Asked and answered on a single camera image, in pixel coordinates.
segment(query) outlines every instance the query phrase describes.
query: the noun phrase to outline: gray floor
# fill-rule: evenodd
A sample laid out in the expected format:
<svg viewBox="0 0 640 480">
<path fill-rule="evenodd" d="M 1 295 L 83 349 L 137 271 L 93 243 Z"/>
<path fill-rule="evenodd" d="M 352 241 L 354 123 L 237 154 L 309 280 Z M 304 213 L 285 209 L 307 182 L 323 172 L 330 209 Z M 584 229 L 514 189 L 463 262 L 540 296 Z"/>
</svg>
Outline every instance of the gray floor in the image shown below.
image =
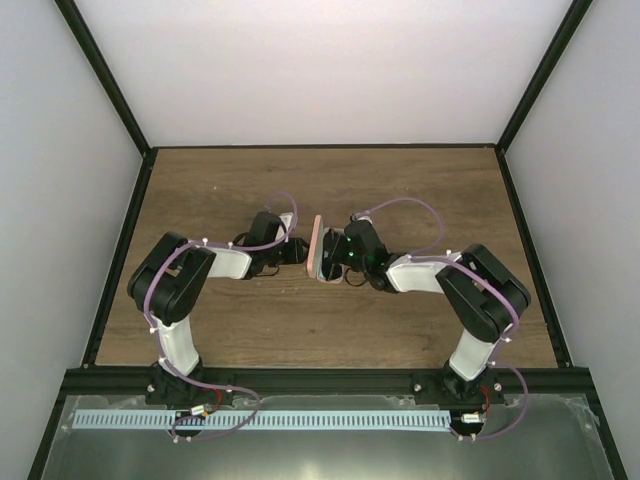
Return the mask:
<svg viewBox="0 0 640 480">
<path fill-rule="evenodd" d="M 369 400 L 363 402 L 363 408 L 371 407 Z M 115 406 L 102 400 L 101 405 L 144 408 L 135 399 Z M 269 405 L 278 409 L 277 401 Z M 290 409 L 292 401 L 282 405 Z M 300 405 L 308 408 L 308 399 Z M 327 405 L 332 408 L 335 400 Z M 73 430 L 69 427 L 73 411 L 83 407 L 96 408 L 95 397 L 89 401 L 70 398 L 43 478 L 612 478 L 594 419 L 581 398 L 532 395 L 527 416 L 516 429 L 476 444 L 458 443 L 447 433 L 269 431 L 175 445 L 164 431 Z M 486 428 L 498 430 L 517 414 L 517 407 L 492 407 Z"/>
</svg>

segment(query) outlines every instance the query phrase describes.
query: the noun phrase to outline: white wall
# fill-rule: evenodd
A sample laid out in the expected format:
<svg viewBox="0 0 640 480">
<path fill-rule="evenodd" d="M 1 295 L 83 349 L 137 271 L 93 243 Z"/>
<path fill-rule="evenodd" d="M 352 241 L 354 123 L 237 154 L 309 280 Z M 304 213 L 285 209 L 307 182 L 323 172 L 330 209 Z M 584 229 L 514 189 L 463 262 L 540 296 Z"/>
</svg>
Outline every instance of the white wall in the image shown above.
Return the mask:
<svg viewBox="0 0 640 480">
<path fill-rule="evenodd" d="M 594 2 L 508 152 L 572 356 L 640 478 L 640 3 Z"/>
<path fill-rule="evenodd" d="M 570 0 L 78 0 L 152 145 L 496 142 Z"/>
<path fill-rule="evenodd" d="M 0 12 L 0 478 L 20 479 L 79 365 L 140 161 L 54 2 Z"/>
</svg>

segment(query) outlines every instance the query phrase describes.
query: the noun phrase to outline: black frame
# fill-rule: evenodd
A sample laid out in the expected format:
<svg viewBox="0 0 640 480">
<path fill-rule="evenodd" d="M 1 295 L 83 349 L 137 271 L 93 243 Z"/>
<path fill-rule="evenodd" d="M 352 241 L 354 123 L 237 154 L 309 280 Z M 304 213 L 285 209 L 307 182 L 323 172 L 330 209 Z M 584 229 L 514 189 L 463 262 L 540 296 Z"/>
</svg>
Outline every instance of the black frame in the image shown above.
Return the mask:
<svg viewBox="0 0 640 480">
<path fill-rule="evenodd" d="M 514 218 L 523 243 L 525 255 L 542 312 L 547 324 L 549 337 L 559 368 L 523 369 L 529 390 L 532 393 L 584 394 L 591 410 L 599 418 L 598 432 L 605 447 L 609 464 L 617 479 L 626 479 L 622 461 L 611 435 L 606 417 L 600 405 L 589 370 L 573 366 L 571 355 L 558 321 L 551 295 L 544 279 L 535 246 L 525 220 L 516 188 L 509 172 L 505 152 L 524 123 L 544 84 L 568 45 L 573 33 L 586 14 L 592 0 L 573 0 L 551 44 L 534 73 L 522 99 L 509 120 L 497 144 L 413 144 L 413 145 L 278 145 L 248 147 L 210 148 L 451 148 L 484 147 L 493 148 L 503 176 Z M 111 263 L 106 285 L 93 323 L 91 336 L 83 357 L 82 368 L 68 370 L 58 398 L 53 407 L 49 423 L 44 432 L 40 448 L 33 462 L 30 479 L 41 478 L 51 442 L 68 395 L 144 395 L 152 377 L 151 367 L 101 367 L 95 365 L 96 355 L 111 310 L 124 261 L 129 249 L 133 231 L 142 207 L 147 185 L 151 177 L 158 148 L 151 148 L 144 138 L 122 91 L 100 53 L 74 0 L 55 0 L 72 33 L 102 83 L 114 108 L 131 135 L 142 157 L 140 172 L 129 204 L 129 209 L 118 239 L 116 252 Z M 424 374 L 433 374 L 431 369 L 216 369 L 204 368 L 205 379 L 232 378 L 236 384 L 253 388 L 264 395 L 278 394 L 388 394 L 414 395 L 414 379 Z M 503 393 L 518 393 L 520 384 L 510 371 L 499 370 Z"/>
</svg>

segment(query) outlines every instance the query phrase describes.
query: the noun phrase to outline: wooden tabletop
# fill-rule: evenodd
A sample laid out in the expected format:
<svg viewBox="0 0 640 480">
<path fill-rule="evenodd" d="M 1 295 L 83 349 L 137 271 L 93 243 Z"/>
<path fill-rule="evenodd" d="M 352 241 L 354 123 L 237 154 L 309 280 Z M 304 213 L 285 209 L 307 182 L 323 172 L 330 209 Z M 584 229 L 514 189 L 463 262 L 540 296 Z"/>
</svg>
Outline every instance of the wooden tabletop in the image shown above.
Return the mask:
<svg viewBox="0 0 640 480">
<path fill-rule="evenodd" d="M 161 150 L 97 363 L 157 359 L 125 288 L 165 232 L 229 241 L 248 230 L 277 190 L 295 197 L 300 219 L 294 235 L 305 239 L 319 213 L 325 226 L 344 228 L 350 214 L 395 197 L 428 202 L 446 226 L 433 253 L 482 243 L 534 297 L 500 358 L 520 367 L 556 365 L 495 154 L 480 148 Z M 274 204 L 276 213 L 290 210 L 285 200 Z M 429 211 L 415 204 L 387 207 L 373 221 L 390 251 L 427 246 L 438 234 Z M 243 367 L 440 367 L 462 332 L 443 295 L 321 284 L 302 265 L 284 266 L 275 277 L 208 280 L 191 328 L 206 365 Z"/>
</svg>

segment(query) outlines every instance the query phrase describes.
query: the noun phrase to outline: wood grain surface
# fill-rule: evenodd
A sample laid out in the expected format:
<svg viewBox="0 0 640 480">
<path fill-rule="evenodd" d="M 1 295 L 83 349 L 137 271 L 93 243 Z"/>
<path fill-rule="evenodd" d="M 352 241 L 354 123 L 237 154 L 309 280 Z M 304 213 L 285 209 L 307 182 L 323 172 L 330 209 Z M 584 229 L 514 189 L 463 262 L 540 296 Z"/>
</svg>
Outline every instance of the wood grain surface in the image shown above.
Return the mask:
<svg viewBox="0 0 640 480">
<path fill-rule="evenodd" d="M 165 232 L 229 241 L 248 229 L 276 190 L 296 198 L 295 235 L 306 239 L 318 213 L 325 226 L 343 228 L 351 213 L 391 198 L 429 202 L 446 225 L 434 253 L 483 243 L 534 297 L 500 358 L 520 367 L 555 366 L 494 152 L 366 148 L 161 150 L 97 363 L 156 360 L 155 343 L 125 288 Z M 275 212 L 290 210 L 284 200 L 274 205 Z M 390 251 L 426 246 L 437 236 L 431 214 L 415 204 L 387 207 L 373 221 Z M 282 267 L 272 278 L 208 280 L 191 328 L 206 365 L 252 367 L 440 367 L 462 332 L 443 295 L 321 284 L 302 265 Z"/>
</svg>

